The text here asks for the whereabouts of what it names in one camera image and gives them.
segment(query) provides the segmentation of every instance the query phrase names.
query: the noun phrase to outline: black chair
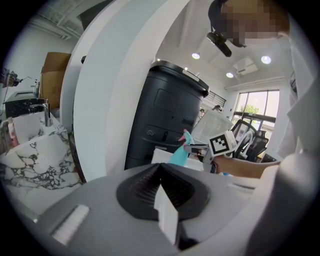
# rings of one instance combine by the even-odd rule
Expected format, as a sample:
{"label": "black chair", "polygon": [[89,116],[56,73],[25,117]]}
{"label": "black chair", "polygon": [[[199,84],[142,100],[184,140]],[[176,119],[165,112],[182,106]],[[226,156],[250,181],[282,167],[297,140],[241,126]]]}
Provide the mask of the black chair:
{"label": "black chair", "polygon": [[246,160],[249,162],[256,162],[257,157],[267,149],[266,145],[268,144],[268,142],[268,138],[264,136],[256,136],[253,139],[252,144],[248,148]]}
{"label": "black chair", "polygon": [[[243,120],[238,120],[236,122],[236,124],[234,125],[234,127],[231,129],[234,137],[235,137],[235,141],[238,144],[239,141],[241,140],[241,138],[243,137],[243,135],[247,132],[252,132],[253,135],[253,139],[257,136],[257,130],[248,122],[243,121]],[[240,144],[240,146],[238,147],[238,149],[232,153],[232,156],[234,158],[238,158],[240,155],[240,152],[242,150],[244,150],[245,145],[248,144],[250,138],[247,136]]]}

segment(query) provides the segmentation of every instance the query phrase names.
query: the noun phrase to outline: pink bottle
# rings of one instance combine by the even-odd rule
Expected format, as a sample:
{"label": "pink bottle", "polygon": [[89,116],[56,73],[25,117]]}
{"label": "pink bottle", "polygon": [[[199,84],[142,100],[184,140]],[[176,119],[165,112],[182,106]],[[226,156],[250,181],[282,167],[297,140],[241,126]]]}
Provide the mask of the pink bottle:
{"label": "pink bottle", "polygon": [[12,117],[8,118],[8,129],[9,129],[9,134],[11,138],[11,143],[13,147],[16,147],[19,145],[17,136],[16,136],[16,131],[15,131],[15,126],[14,126],[14,121],[12,120]]}

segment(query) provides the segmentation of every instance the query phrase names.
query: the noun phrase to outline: window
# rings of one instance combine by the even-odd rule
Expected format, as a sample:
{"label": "window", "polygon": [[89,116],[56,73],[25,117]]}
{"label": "window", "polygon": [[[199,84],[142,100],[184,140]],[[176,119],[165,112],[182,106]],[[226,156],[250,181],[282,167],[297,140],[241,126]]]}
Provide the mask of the window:
{"label": "window", "polygon": [[238,120],[243,120],[270,140],[278,114],[279,98],[278,90],[240,93],[232,123],[235,125]]}

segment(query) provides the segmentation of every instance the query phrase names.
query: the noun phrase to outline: white curved panel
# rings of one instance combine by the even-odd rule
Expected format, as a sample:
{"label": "white curved panel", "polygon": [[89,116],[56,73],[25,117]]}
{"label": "white curved panel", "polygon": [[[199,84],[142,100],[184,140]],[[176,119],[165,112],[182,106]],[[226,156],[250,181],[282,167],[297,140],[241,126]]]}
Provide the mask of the white curved panel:
{"label": "white curved panel", "polygon": [[60,121],[71,132],[77,82],[82,68],[81,59],[86,56],[106,23],[130,0],[116,0],[106,6],[90,23],[75,45],[65,70],[60,95]]}
{"label": "white curved panel", "polygon": [[87,181],[124,169],[150,65],[188,1],[131,0],[92,44],[74,99],[75,143]]}

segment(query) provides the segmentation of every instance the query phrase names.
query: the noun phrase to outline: black trash can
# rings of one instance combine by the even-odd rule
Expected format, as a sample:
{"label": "black trash can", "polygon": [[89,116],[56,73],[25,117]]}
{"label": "black trash can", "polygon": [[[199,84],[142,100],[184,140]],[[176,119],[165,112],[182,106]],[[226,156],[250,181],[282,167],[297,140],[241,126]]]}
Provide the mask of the black trash can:
{"label": "black trash can", "polygon": [[155,148],[170,153],[190,133],[209,86],[177,65],[161,60],[152,64],[135,112],[125,169],[151,163]]}

